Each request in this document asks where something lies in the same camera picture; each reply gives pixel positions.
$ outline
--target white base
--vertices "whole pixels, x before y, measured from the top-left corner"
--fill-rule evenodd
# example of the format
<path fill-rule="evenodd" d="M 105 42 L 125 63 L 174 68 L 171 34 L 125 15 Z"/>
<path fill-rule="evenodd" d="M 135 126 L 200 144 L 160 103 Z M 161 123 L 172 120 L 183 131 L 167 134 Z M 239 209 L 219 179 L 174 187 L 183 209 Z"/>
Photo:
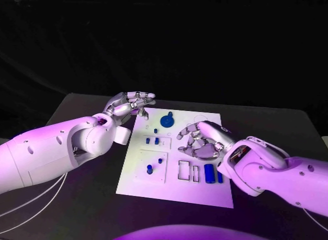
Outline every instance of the white base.
<path fill-rule="evenodd" d="M 204 179 L 204 164 L 214 164 L 216 171 L 221 158 L 201 161 L 177 150 L 187 146 L 188 140 L 188 136 L 177 139 L 180 131 L 203 120 L 221 125 L 220 114 L 157 108 L 147 108 L 145 111 L 149 119 L 137 117 L 116 194 L 233 208 L 230 179 L 223 176 L 223 183 L 219 183 L 217 174 L 214 184 L 207 184 Z M 160 119 L 170 111 L 174 125 L 164 128 Z M 190 180 L 178 179 L 178 161 L 190 162 Z M 152 174 L 147 174 L 148 164 L 152 165 Z M 198 166 L 198 182 L 193 181 L 193 166 Z"/>

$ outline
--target table surface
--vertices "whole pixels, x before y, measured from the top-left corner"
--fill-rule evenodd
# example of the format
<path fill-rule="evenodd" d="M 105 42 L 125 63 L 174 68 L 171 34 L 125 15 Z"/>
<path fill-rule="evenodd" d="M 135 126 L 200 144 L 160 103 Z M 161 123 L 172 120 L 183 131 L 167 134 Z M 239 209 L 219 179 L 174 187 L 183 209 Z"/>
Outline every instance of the table surface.
<path fill-rule="evenodd" d="M 49 125 L 102 112 L 111 97 L 69 94 Z M 290 156 L 328 161 L 328 149 L 301 110 L 157 100 L 152 108 L 219 113 L 223 125 L 242 138 L 256 136 Z M 132 129 L 135 117 L 124 127 Z M 272 192 L 249 196 L 231 182 L 234 209 L 115 194 L 128 146 L 111 150 L 69 172 L 62 191 L 39 216 L 0 235 L 10 240 L 83 240 L 115 237 L 154 226 L 194 224 L 234 229 L 269 239 L 328 239 L 302 209 Z M 0 195 L 0 213 L 36 197 L 56 182 Z M 0 231 L 29 219 L 47 204 L 55 188 L 39 200 L 0 218 Z M 328 227 L 328 218 L 313 214 Z"/>

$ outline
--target white robotic arm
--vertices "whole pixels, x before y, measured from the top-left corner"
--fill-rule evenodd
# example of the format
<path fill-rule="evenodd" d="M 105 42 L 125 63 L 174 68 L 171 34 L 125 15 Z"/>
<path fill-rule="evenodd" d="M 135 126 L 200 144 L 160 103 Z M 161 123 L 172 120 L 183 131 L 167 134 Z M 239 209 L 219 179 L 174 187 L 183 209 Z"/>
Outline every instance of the white robotic arm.
<path fill-rule="evenodd" d="M 328 216 L 328 162 L 289 157 L 282 149 L 252 136 L 237 141 L 230 131 L 210 121 L 190 125 L 177 138 L 190 133 L 187 147 L 178 150 L 203 161 L 221 154 L 217 171 L 249 195 L 269 190 L 293 206 Z M 191 147 L 194 141 L 201 148 Z"/>
<path fill-rule="evenodd" d="M 119 125 L 129 115 L 148 118 L 142 108 L 155 95 L 119 93 L 103 113 L 34 129 L 0 145 L 0 194 L 40 184 L 102 155 L 112 143 L 126 144 L 131 131 Z"/>

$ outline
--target cable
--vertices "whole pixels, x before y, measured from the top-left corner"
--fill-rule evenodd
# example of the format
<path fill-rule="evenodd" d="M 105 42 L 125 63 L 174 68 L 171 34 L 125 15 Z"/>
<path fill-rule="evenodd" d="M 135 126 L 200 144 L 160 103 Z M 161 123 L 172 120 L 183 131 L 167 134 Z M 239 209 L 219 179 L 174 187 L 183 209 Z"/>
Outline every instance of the cable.
<path fill-rule="evenodd" d="M 40 214 L 40 212 L 44 210 L 44 208 L 49 206 L 49 204 L 52 203 L 52 201 L 55 200 L 55 198 L 56 198 L 56 196 L 57 196 L 57 193 L 59 193 L 59 191 L 60 191 L 60 189 L 62 189 L 62 186 L 63 186 L 63 184 L 65 184 L 65 179 L 63 179 L 63 182 L 62 182 L 60 187 L 59 187 L 59 189 L 57 189 L 57 192 L 56 192 L 53 198 L 50 199 L 49 203 L 46 204 L 46 206 L 43 207 L 43 209 L 42 209 L 21 224 L 19 224 L 19 225 L 17 225 L 16 227 L 13 227 L 11 229 L 0 232 L 0 234 L 4 234 L 4 233 L 7 233 L 9 231 L 11 231 L 13 229 L 16 229 L 17 227 L 20 227 L 23 224 L 26 224 L 26 223 Z"/>
<path fill-rule="evenodd" d="M 59 181 L 63 179 L 65 175 L 60 176 L 59 180 L 56 181 L 56 183 L 52 185 L 52 187 L 36 197 L 33 198 L 29 202 L 26 202 L 24 204 L 21 204 L 20 206 L 17 206 L 14 209 L 11 209 L 10 211 L 7 211 L 6 213 L 0 214 L 0 217 L 3 217 L 6 214 L 11 213 L 13 211 L 16 211 L 17 209 L 20 209 L 21 207 L 24 207 L 29 203 L 32 203 L 37 198 L 40 198 L 43 196 L 43 194 L 47 193 L 47 191 L 56 186 L 56 184 L 59 183 Z"/>
<path fill-rule="evenodd" d="M 309 216 L 309 218 L 313 220 L 313 222 L 328 231 L 328 229 L 322 226 L 322 224 L 315 220 L 315 218 L 311 216 L 311 214 L 308 213 L 308 211 L 303 208 L 303 211 L 306 213 L 306 215 Z"/>

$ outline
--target small blue part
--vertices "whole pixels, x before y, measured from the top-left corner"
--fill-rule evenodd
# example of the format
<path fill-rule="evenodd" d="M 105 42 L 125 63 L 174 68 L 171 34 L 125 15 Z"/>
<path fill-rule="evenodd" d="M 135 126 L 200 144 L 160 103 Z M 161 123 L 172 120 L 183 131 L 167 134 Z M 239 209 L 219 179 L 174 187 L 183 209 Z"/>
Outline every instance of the small blue part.
<path fill-rule="evenodd" d="M 220 172 L 217 172 L 217 182 L 223 183 L 223 174 Z"/>
<path fill-rule="evenodd" d="M 168 115 L 161 117 L 160 124 L 164 128 L 172 127 L 174 125 L 172 112 L 168 112 Z"/>
<path fill-rule="evenodd" d="M 214 173 L 214 165 L 206 164 L 204 165 L 204 176 L 206 176 L 206 182 L 208 184 L 216 183 L 216 173 Z"/>
<path fill-rule="evenodd" d="M 152 166 L 148 165 L 148 166 L 147 166 L 147 174 L 151 174 L 151 173 L 152 173 Z"/>

